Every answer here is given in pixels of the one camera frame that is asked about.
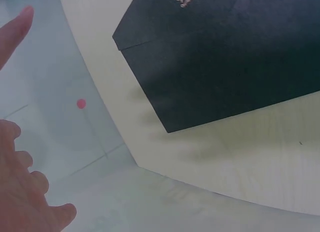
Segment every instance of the white surface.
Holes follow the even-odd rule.
[[[320,93],[167,134],[112,39],[131,1],[61,0],[138,165],[234,198],[320,215]]]
[[[1,108],[7,112],[1,116],[14,112],[15,107],[28,104],[10,116],[21,121],[21,138],[24,140],[19,140],[18,146],[29,150],[34,156],[33,169],[48,172],[51,178],[48,202],[52,205],[73,202],[77,206],[78,217],[66,231],[319,231],[318,216],[254,205],[138,168],[125,145],[114,148],[121,138],[117,136],[113,122],[90,82],[59,0],[0,0],[0,21],[3,23],[13,18],[26,4],[32,4],[36,9],[34,27],[28,40],[19,47],[4,70],[7,75],[12,72],[19,76],[5,82],[8,77],[3,71],[0,73],[0,82],[7,84],[7,90],[0,95]],[[57,28],[63,43],[48,39],[56,36]],[[63,58],[63,55],[67,56],[65,52],[70,54],[69,60]],[[51,69],[52,64],[55,64],[56,70]],[[81,115],[77,114],[79,110],[74,109],[78,94],[86,96],[88,108],[90,106],[88,117],[97,136],[105,139],[105,143],[101,140],[102,145],[109,154],[108,158],[103,156],[91,164],[89,160],[95,159],[101,152],[96,144],[92,145],[92,136],[85,137],[90,128],[80,133],[70,128],[75,119],[80,120],[75,125],[77,129],[82,128],[84,123]],[[23,99],[15,103],[14,98],[19,100],[19,96]],[[55,101],[55,109],[48,105],[49,99]],[[4,101],[13,105],[11,109],[3,105]],[[66,124],[53,122],[57,121],[55,113],[62,116]],[[71,141],[84,144],[85,149],[81,150],[77,145],[63,140],[58,132],[64,130],[68,133],[72,131]],[[88,159],[85,168],[68,175],[78,169],[80,163],[86,163],[81,161],[85,150],[92,152],[92,159]],[[68,163],[70,168],[64,170],[61,163]]]

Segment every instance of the finger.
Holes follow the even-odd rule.
[[[0,120],[0,131],[5,134],[6,139],[15,140],[21,135],[21,128],[16,123],[3,119]]]
[[[32,175],[34,184],[38,187],[41,193],[46,194],[49,190],[49,181],[47,177],[39,171],[34,171],[30,174]]]
[[[51,206],[51,209],[58,222],[60,230],[67,227],[77,215],[77,209],[71,203],[57,207]]]
[[[16,154],[20,163],[23,165],[23,167],[29,168],[33,165],[34,160],[32,159],[31,155],[28,152],[17,151]]]
[[[0,69],[27,35],[33,18],[34,9],[28,6],[15,19],[0,28]]]

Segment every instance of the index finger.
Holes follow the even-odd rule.
[[[34,9],[28,6],[15,19],[0,28],[0,69],[29,32],[33,18]]]

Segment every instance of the white board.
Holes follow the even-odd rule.
[[[320,93],[167,134],[112,39],[131,1],[61,0],[137,164],[234,198],[320,215]]]

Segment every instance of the table surface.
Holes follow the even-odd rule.
[[[29,4],[33,27],[0,74],[0,117],[22,127],[17,149],[29,151],[32,169],[48,176],[48,202],[77,206],[66,231],[319,230],[318,216],[232,199],[137,167],[91,80],[60,0],[0,0],[0,23]],[[87,101],[85,111],[77,107],[80,98]]]

